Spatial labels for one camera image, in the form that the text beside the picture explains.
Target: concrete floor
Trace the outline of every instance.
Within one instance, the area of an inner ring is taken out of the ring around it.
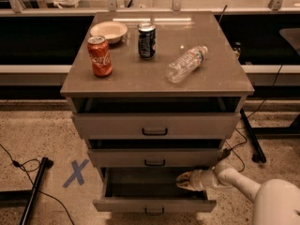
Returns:
[[[259,105],[260,101],[248,101],[245,110],[254,111]],[[299,113],[299,101],[266,101],[260,112],[253,114],[249,121],[253,126],[288,126]],[[46,171],[41,190],[59,199],[76,225],[251,224],[253,205],[236,189],[230,192],[209,189],[209,199],[217,200],[217,207],[209,214],[147,216],[97,212],[92,201],[100,198],[102,184],[90,161],[82,169],[82,185],[74,180],[68,187],[63,187],[73,173],[71,162],[76,160],[80,165],[88,159],[86,145],[77,134],[70,116],[71,111],[64,100],[0,100],[0,143],[20,163],[32,158],[41,160],[48,157],[53,160],[54,165]],[[246,134],[242,122],[237,127]],[[228,143],[233,146],[243,140],[235,131]],[[265,164],[252,162],[253,149],[250,142],[235,150],[246,164],[243,175],[259,183],[281,178],[300,187],[299,137],[264,137],[260,143],[267,157]],[[0,190],[30,189],[26,174],[12,166],[9,156],[1,148],[0,158]],[[242,168],[241,161],[234,153],[227,160],[237,170]],[[28,164],[26,168],[33,169],[35,166]],[[34,179],[36,173],[31,172],[30,175]],[[0,208],[0,224],[19,224],[22,214],[23,207]],[[57,201],[38,194],[30,224],[71,223]]]

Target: gray countertop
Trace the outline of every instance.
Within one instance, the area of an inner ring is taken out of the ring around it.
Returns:
[[[157,52],[142,60],[138,53],[137,25],[151,19],[157,27]],[[112,74],[94,75],[84,39],[61,94],[72,98],[247,96],[253,87],[210,12],[109,12],[99,13],[91,26],[122,21],[128,32],[110,45]],[[165,69],[183,52],[205,45],[209,52],[201,67],[178,84],[168,81]]]

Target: cabinet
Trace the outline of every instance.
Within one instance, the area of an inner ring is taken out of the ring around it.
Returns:
[[[138,54],[140,21],[157,27],[157,53]],[[61,94],[103,182],[98,211],[210,212],[216,201],[178,188],[176,177],[218,162],[253,88],[210,12],[99,13],[92,25],[120,21],[128,32],[110,45],[112,75],[94,76],[87,33]],[[165,68],[185,50],[209,48],[206,61],[179,84]]]

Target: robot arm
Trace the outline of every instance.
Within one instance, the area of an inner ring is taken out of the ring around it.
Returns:
[[[221,160],[212,170],[194,170],[177,177],[180,188],[237,188],[254,203],[253,225],[299,225],[300,189],[287,181],[272,179],[260,185]]]

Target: blue tape x mark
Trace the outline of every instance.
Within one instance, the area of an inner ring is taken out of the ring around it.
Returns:
[[[89,159],[86,159],[82,162],[80,166],[78,166],[78,163],[76,160],[72,161],[72,167],[74,170],[74,173],[69,177],[69,179],[66,181],[66,183],[63,185],[64,188],[67,188],[71,182],[77,178],[77,181],[79,185],[84,184],[83,176],[82,176],[82,169],[85,167],[85,165],[89,162]]]

